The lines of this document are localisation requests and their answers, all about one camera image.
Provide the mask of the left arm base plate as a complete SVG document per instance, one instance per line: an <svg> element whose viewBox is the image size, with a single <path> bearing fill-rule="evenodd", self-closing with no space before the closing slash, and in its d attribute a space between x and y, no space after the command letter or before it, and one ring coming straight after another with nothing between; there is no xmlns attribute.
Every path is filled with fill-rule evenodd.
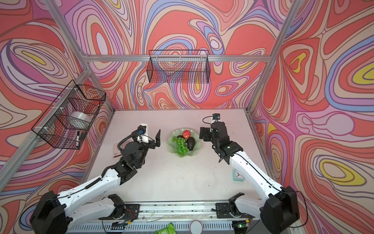
<svg viewBox="0 0 374 234"><path fill-rule="evenodd" d="M125 220L134 221L138 219L140 204L125 204L123 207L115 208L108 217L101 217L99 220Z"/></svg>

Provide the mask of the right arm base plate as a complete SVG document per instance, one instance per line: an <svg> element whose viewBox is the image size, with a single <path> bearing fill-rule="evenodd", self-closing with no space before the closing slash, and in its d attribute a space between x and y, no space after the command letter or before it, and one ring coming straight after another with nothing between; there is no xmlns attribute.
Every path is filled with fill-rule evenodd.
<svg viewBox="0 0 374 234"><path fill-rule="evenodd" d="M216 213L217 218L247 218L249 220L254 218L249 214L241 213L235 205L229 202L215 203L215 208L211 210Z"/></svg>

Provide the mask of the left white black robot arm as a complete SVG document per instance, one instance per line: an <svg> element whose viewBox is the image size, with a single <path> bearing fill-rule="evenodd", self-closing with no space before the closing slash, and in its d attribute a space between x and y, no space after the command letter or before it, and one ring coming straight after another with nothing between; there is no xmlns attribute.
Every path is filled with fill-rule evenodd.
<svg viewBox="0 0 374 234"><path fill-rule="evenodd" d="M58 194L49 191L41 197L30 217L34 233L65 234L96 219L124 219L127 208L118 195L109 195L98 202L90 201L129 181L144 165L148 151L160 145L160 132L151 138L147 124L139 125L117 145L122 155L117 163L77 187Z"/></svg>

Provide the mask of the dark avocado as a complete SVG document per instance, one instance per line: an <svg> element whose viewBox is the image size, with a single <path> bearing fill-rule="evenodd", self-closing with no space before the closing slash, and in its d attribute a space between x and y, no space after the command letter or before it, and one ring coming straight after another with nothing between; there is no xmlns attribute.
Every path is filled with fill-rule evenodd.
<svg viewBox="0 0 374 234"><path fill-rule="evenodd" d="M194 147L195 147L195 144L196 144L196 140L195 138L193 137L189 137L186 141L187 143L187 148L189 151L193 151Z"/></svg>

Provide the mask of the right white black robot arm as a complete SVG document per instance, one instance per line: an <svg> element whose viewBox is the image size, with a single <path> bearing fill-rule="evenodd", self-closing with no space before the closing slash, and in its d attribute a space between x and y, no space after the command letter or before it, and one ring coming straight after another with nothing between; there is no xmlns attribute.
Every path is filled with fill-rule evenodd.
<svg viewBox="0 0 374 234"><path fill-rule="evenodd" d="M212 114L209 119L210 126L200 128L199 138L211 142L220 160L237 170L260 196L256 200L237 193L228 199L224 209L216 207L216 214L258 218L272 234L280 234L291 227L300 218L297 192L273 180L250 159L243 147L230 140L220 114Z"/></svg>

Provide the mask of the green grape bunch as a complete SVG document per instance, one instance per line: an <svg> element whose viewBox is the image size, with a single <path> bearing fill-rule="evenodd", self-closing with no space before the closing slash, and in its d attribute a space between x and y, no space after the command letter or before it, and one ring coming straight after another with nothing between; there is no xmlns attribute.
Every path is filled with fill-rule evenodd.
<svg viewBox="0 0 374 234"><path fill-rule="evenodd" d="M189 152L186 141L187 141L186 139L184 139L183 137L179 137L179 136L174 136L172 138L172 143L175 147L176 154L180 156L185 156Z"/></svg>

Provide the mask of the red fake apple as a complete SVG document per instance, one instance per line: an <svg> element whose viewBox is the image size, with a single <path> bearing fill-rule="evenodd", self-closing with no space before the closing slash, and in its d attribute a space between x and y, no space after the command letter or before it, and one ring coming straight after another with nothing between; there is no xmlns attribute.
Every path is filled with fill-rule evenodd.
<svg viewBox="0 0 374 234"><path fill-rule="evenodd" d="M191 132L189 130L185 130L182 134L184 139L188 139L191 137Z"/></svg>

